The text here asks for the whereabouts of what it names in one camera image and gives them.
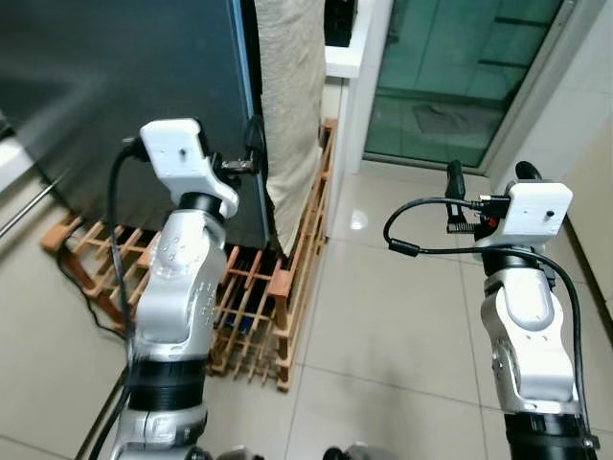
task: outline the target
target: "glass door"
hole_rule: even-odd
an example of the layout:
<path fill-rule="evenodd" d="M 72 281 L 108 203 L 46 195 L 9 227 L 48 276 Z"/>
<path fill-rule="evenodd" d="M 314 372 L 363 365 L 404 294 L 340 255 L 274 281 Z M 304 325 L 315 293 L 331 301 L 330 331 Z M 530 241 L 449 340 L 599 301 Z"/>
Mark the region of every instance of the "glass door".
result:
<path fill-rule="evenodd" d="M 366 159 L 479 169 L 563 0 L 395 0 Z"/>

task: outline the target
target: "black wire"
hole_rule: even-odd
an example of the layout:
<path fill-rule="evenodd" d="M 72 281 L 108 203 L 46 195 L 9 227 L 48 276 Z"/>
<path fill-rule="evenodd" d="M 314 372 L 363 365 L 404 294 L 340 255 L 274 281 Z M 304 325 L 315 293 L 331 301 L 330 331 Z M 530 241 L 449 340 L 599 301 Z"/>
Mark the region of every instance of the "black wire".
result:
<path fill-rule="evenodd" d="M 441 204 L 455 204 L 458 206 L 470 208 L 470 209 L 480 209 L 481 204 L 479 202 L 474 201 L 465 201 L 461 199 L 454 198 L 445 198 L 445 197 L 433 197 L 433 198 L 422 198 L 416 199 L 414 201 L 410 201 L 397 210 L 387 219 L 385 225 L 383 227 L 383 238 L 387 243 L 392 243 L 392 238 L 390 238 L 390 229 L 394 221 L 405 211 L 415 208 L 417 206 L 421 206 L 424 204 L 432 204 L 432 203 L 441 203 Z M 396 242 L 411 244 L 407 241 L 396 240 Z M 501 247 L 501 246 L 487 246 L 487 247 L 458 247 L 458 248 L 421 248 L 415 246 L 419 250 L 419 254 L 485 254 L 485 253 L 496 253 L 496 254 L 505 254 L 509 256 L 522 257 L 527 259 L 533 259 L 542 264 L 548 265 L 552 268 L 562 279 L 566 290 L 568 291 L 568 296 L 571 301 L 571 311 L 573 314 L 573 352 L 575 354 L 575 385 L 577 387 L 577 393 L 579 398 L 579 409 L 581 411 L 581 415 L 583 416 L 583 422 L 585 426 L 585 431 L 588 436 L 591 436 L 590 432 L 590 423 L 587 415 L 587 403 L 585 400 L 585 385 L 583 378 L 583 351 L 581 348 L 581 314 L 579 308 L 579 297 L 577 296 L 577 291 L 575 290 L 575 286 L 573 285 L 573 281 L 571 280 L 568 273 L 564 271 L 564 269 L 541 254 L 534 253 L 530 250 L 523 250 L 511 247 Z"/>
<path fill-rule="evenodd" d="M 120 307 L 122 315 L 124 317 L 124 334 L 125 334 L 125 360 L 126 360 L 126 373 L 124 388 L 122 388 L 122 394 L 117 400 L 117 403 L 113 407 L 111 414 L 102 427 L 96 443 L 89 454 L 89 460 L 96 460 L 102 450 L 104 441 L 108 436 L 113 424 L 119 417 L 125 403 L 130 395 L 130 386 L 132 383 L 133 367 L 134 367 L 134 346 L 133 346 L 133 327 L 132 320 L 130 318 L 130 307 L 127 303 L 127 290 L 125 288 L 124 281 L 124 267 L 122 265 L 122 257 L 119 253 L 119 245 L 117 243 L 117 235 L 115 234 L 115 226 L 117 225 L 117 182 L 119 178 L 119 172 L 122 168 L 124 161 L 135 156 L 136 144 L 140 143 L 140 139 L 132 141 L 117 155 L 111 171 L 108 177 L 108 184 L 106 189 L 106 225 L 110 231 L 109 239 L 111 246 L 111 257 L 113 259 L 113 266 L 115 268 L 115 276 L 117 277 L 117 286 L 120 294 Z"/>
<path fill-rule="evenodd" d="M 83 300 L 85 301 L 85 306 L 87 307 L 87 310 L 89 311 L 89 314 L 91 315 L 92 320 L 94 321 L 94 324 L 98 328 L 100 328 L 100 329 L 102 329 L 104 331 L 108 331 L 108 332 L 112 333 L 113 335 L 118 336 L 121 340 L 124 340 L 124 335 L 122 333 L 119 333 L 119 332 L 115 331 L 114 329 L 108 328 L 105 325 L 101 324 L 100 319 L 98 318 L 98 316 L 94 312 L 91 300 L 89 299 L 89 297 L 87 296 L 87 294 L 83 290 L 83 287 L 80 285 L 79 281 L 77 281 L 77 279 L 72 275 L 72 273 L 70 273 L 66 269 L 66 267 L 64 266 L 64 264 L 62 262 L 61 254 L 62 254 L 62 251 L 64 250 L 64 248 L 66 247 L 66 243 L 68 242 L 68 240 L 70 240 L 70 238 L 72 238 L 72 236 L 74 235 L 75 231 L 77 231 L 77 229 L 80 228 L 81 226 L 82 226 L 82 224 L 79 225 L 78 227 L 76 227 L 75 229 L 73 229 L 73 231 L 70 232 L 62 240 L 61 246 L 59 247 L 59 250 L 56 253 L 56 265 L 57 265 L 57 268 L 59 269 L 59 271 L 62 272 L 62 274 L 66 277 L 66 279 L 68 279 L 68 281 L 70 281 L 75 286 L 75 288 L 77 288 L 79 290 L 79 293 L 83 297 Z"/>

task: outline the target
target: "refrigerator door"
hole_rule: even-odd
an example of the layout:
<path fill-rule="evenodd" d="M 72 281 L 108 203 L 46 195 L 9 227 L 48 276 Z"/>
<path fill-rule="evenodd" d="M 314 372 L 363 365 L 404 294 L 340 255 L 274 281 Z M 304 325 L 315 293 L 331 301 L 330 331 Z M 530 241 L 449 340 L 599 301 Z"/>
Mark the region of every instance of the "refrigerator door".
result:
<path fill-rule="evenodd" d="M 61 177 L 58 196 L 103 219 L 111 162 L 151 120 L 196 118 L 211 149 L 245 156 L 247 122 L 261 111 L 254 11 L 247 0 L 8 0 L 0 110 L 40 172 Z M 240 179 L 228 242 L 266 245 L 263 180 Z M 172 209 L 148 164 L 125 164 L 118 196 L 123 225 L 158 230 Z"/>

